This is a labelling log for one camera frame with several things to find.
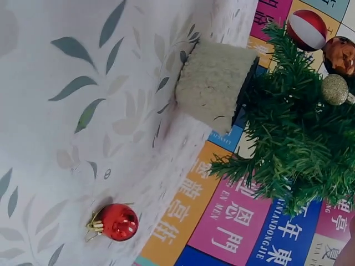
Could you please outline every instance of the pine branch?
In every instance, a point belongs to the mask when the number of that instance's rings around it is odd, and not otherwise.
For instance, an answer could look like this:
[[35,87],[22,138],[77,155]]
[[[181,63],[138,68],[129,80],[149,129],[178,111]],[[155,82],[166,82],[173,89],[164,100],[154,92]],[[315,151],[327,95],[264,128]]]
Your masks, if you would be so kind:
[[263,30],[274,46],[272,73],[254,76],[246,92],[253,158],[238,153],[215,156],[211,174],[247,185],[258,184],[256,197],[282,198],[285,213],[297,215],[310,200],[337,204],[355,194],[355,110],[322,99],[321,76],[297,49],[285,25]]

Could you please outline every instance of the red ornament ball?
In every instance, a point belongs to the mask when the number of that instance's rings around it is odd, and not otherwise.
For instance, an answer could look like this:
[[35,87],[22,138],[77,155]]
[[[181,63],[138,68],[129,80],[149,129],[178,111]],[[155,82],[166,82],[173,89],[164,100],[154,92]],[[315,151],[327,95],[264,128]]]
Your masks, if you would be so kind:
[[327,41],[327,26],[323,19],[311,10],[297,10],[287,21],[287,33],[300,49],[314,52],[322,49]]
[[125,241],[134,236],[138,230],[138,217],[135,212],[125,204],[110,204],[105,206],[98,214],[104,226],[102,233],[116,241]]

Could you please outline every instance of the white fluffy tree base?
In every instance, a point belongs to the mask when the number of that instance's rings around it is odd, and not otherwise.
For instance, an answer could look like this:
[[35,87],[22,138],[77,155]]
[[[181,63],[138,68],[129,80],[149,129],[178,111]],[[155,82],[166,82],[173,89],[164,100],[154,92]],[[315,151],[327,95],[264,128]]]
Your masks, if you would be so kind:
[[230,132],[237,98],[257,53],[202,40],[189,55],[176,86],[180,107],[220,135]]

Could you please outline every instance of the pink street label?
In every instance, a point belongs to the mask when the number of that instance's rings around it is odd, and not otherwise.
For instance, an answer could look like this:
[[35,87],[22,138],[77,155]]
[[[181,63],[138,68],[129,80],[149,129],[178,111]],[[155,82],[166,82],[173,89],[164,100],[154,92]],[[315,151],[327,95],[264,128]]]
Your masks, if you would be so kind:
[[232,265],[245,265],[271,201],[254,199],[256,185],[218,185],[188,245]]
[[269,19],[283,25],[290,11],[291,3],[292,0],[259,0],[250,35],[268,41],[269,37],[261,30]]
[[340,201],[335,207],[322,203],[316,233],[325,237],[347,242],[350,239],[349,224],[354,212],[349,203]]

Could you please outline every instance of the colorful map mat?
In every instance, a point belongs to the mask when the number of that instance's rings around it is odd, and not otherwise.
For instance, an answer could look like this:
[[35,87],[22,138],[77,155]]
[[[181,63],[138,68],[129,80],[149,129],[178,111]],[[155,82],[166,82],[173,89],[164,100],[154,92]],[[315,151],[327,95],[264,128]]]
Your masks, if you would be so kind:
[[[328,27],[328,38],[336,35],[355,41],[355,1],[349,0],[259,0],[248,47],[260,56],[257,72],[272,71],[261,29],[268,18],[283,23],[299,9],[318,13]],[[310,53],[312,67],[323,75],[322,52]],[[212,132],[170,207],[150,237],[135,266],[331,266],[350,239],[349,222],[354,213],[347,202],[331,207],[311,202],[294,219],[282,215],[283,200],[253,199],[253,188],[242,182],[208,177],[206,170],[214,154],[230,154],[240,148],[251,154],[242,133],[244,121],[226,136]]]

